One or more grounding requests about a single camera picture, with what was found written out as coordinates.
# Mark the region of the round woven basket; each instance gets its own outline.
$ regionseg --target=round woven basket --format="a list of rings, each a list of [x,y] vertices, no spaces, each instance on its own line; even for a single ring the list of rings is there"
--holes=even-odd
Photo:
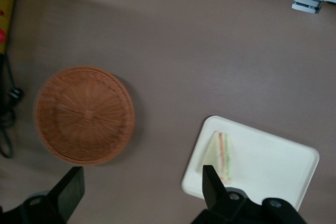
[[[116,77],[95,67],[73,67],[51,77],[40,90],[35,125],[43,143],[60,159],[97,165],[127,145],[134,108]]]

